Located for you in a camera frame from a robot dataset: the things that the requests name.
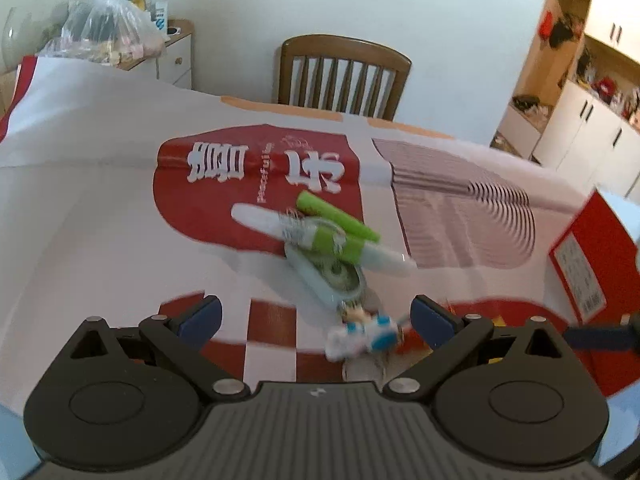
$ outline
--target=green marker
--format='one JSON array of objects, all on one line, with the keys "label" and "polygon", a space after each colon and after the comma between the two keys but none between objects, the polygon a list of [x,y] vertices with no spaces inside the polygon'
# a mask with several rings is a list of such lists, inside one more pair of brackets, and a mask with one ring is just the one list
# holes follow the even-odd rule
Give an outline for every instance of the green marker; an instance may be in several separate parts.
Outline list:
[{"label": "green marker", "polygon": [[308,191],[303,191],[298,195],[296,207],[305,214],[321,216],[322,218],[331,220],[343,228],[347,234],[375,243],[380,241],[379,233],[364,225],[357,218],[354,218],[350,214],[345,213],[343,210],[325,202]]}]

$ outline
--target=wooden chair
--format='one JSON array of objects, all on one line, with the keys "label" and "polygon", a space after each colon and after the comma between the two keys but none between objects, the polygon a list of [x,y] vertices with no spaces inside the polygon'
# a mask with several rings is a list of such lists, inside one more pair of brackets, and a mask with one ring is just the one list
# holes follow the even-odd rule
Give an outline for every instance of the wooden chair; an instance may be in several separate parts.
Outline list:
[{"label": "wooden chair", "polygon": [[[302,70],[300,73],[300,83],[298,85],[297,101],[291,103],[291,85],[293,78],[294,58],[302,57]],[[308,84],[309,60],[317,59],[311,83],[311,99],[307,102],[306,88]],[[325,85],[324,99],[321,103],[322,76],[324,74],[324,60],[331,60],[328,80]],[[344,77],[340,86],[340,94],[335,103],[335,89],[338,79],[338,62],[346,60],[348,63],[344,70]],[[294,104],[297,106],[311,106],[324,110],[336,110],[345,112],[350,100],[351,79],[353,77],[354,63],[361,63],[358,81],[354,89],[351,100],[350,113],[360,115],[364,101],[363,114],[373,117],[378,105],[380,87],[385,70],[392,73],[393,83],[388,90],[386,103],[380,103],[379,117],[388,121],[393,120],[400,102],[402,90],[406,83],[406,78],[411,69],[411,60],[389,48],[370,41],[356,40],[355,38],[344,38],[342,36],[329,36],[327,34],[309,34],[307,36],[297,36],[290,38],[282,44],[282,55],[280,57],[280,81],[278,85],[279,104]],[[365,99],[365,86],[367,81],[367,71],[370,66],[374,66],[373,79],[371,81],[368,97]]]}]

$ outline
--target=black door handle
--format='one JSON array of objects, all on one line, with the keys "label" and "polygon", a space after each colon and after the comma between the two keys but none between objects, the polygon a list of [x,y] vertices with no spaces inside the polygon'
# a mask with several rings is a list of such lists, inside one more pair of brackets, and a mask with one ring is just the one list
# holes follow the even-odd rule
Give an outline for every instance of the black door handle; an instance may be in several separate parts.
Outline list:
[{"label": "black door handle", "polygon": [[618,141],[620,140],[620,135],[622,135],[622,128],[620,128],[618,134],[616,135],[616,138],[613,140],[613,147],[616,147],[616,144],[618,143]]}]

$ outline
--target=clear plastic bag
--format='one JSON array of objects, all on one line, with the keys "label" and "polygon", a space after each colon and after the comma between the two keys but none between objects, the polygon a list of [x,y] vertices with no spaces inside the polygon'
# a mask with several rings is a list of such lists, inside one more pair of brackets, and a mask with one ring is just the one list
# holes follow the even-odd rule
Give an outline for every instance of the clear plastic bag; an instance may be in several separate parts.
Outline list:
[{"label": "clear plastic bag", "polygon": [[39,55],[117,65],[163,50],[164,36],[150,15],[129,0],[71,0],[60,36]]}]

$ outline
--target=barcode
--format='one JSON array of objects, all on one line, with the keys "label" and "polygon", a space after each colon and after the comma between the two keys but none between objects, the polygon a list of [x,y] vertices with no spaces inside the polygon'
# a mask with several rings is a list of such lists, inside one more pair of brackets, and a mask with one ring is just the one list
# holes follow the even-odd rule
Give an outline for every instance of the barcode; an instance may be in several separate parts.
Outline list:
[{"label": "barcode", "polygon": [[584,255],[578,240],[569,233],[554,252],[564,274],[582,322],[587,322],[607,306],[595,272]]}]

